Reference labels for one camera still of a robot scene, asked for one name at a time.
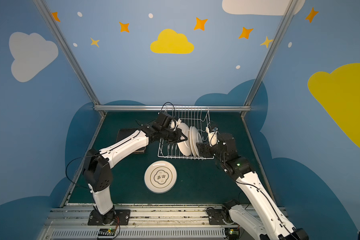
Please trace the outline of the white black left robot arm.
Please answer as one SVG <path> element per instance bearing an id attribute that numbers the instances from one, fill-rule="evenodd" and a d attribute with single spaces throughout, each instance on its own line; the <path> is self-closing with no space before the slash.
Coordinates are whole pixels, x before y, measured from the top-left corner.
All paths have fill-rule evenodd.
<path id="1" fill-rule="evenodd" d="M 105 222 L 112 220 L 115 215 L 110 193 L 112 168 L 136 150 L 155 141 L 164 140 L 176 144 L 186 141 L 188 138 L 179 127 L 181 123 L 179 117 L 160 112 L 152 123 L 140 125 L 121 141 L 99 151 L 91 149 L 87 152 L 82 175 L 93 195 L 94 210 Z"/>

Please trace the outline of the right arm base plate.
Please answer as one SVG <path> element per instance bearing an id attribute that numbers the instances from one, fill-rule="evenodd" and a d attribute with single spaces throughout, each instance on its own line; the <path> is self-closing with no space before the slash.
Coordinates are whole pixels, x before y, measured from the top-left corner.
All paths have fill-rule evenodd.
<path id="1" fill-rule="evenodd" d="M 231 219 L 229 210 L 225 207 L 222 209 L 215 209 L 212 207 L 206 208 L 210 225 L 236 225 Z"/>

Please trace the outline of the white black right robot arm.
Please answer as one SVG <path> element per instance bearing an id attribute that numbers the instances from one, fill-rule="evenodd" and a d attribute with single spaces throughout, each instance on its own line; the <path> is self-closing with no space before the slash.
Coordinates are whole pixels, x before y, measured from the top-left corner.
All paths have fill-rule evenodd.
<path id="1" fill-rule="evenodd" d="M 216 157 L 224 172 L 246 195 L 258 214 L 255 218 L 240 204 L 227 206 L 230 220 L 240 225 L 255 240 L 307 240 L 308 234 L 296 228 L 281 212 L 262 185 L 250 162 L 238 154 L 236 140 L 231 134 L 213 133 L 204 143 L 193 140 L 198 154 Z"/>

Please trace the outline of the white round plate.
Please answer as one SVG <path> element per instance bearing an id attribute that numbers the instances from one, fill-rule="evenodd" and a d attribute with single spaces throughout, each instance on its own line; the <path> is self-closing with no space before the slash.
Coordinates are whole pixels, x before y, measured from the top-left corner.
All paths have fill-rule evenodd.
<path id="1" fill-rule="evenodd" d="M 195 140 L 195 148 L 196 148 L 196 153 L 198 155 L 197 157 L 200 157 L 201 155 L 200 155 L 200 151 L 198 149 L 197 144 L 202 143 L 203 138 L 202 138 L 201 134 L 199 133 L 199 131 L 198 131 L 198 129 L 196 127 L 195 127 L 195 138 L 196 138 L 196 140 Z"/>
<path id="2" fill-rule="evenodd" d="M 184 142 L 181 142 L 181 143 L 177 143 L 178 147 L 179 147 L 179 150 L 180 152 L 186 156 L 186 157 L 189 157 L 191 154 L 192 154 L 192 151 L 191 151 L 191 145 L 190 145 L 190 140 L 189 140 L 189 137 L 190 137 L 190 128 L 188 127 L 188 125 L 186 125 L 185 123 L 180 123 L 178 125 L 178 129 L 181 129 L 182 130 L 182 134 L 184 134 L 185 136 L 188 137 L 188 140 L 187 141 L 184 141 Z"/>
<path id="3" fill-rule="evenodd" d="M 166 193 L 177 182 L 176 168 L 167 161 L 154 162 L 147 168 L 144 181 L 151 192 L 156 194 Z"/>
<path id="4" fill-rule="evenodd" d="M 197 157 L 197 153 L 196 153 L 196 148 L 195 148 L 195 127 L 190 126 L 190 145 L 191 145 L 191 151 L 192 151 L 192 155 L 194 157 Z"/>

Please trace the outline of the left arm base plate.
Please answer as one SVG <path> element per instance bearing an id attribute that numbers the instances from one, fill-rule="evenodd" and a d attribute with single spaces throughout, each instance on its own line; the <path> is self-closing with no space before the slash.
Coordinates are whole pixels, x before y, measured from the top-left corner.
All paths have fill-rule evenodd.
<path id="1" fill-rule="evenodd" d="M 101 215 L 97 210 L 92 210 L 88 226 L 127 226 L 130 214 L 130 210 L 110 210 L 105 215 Z"/>

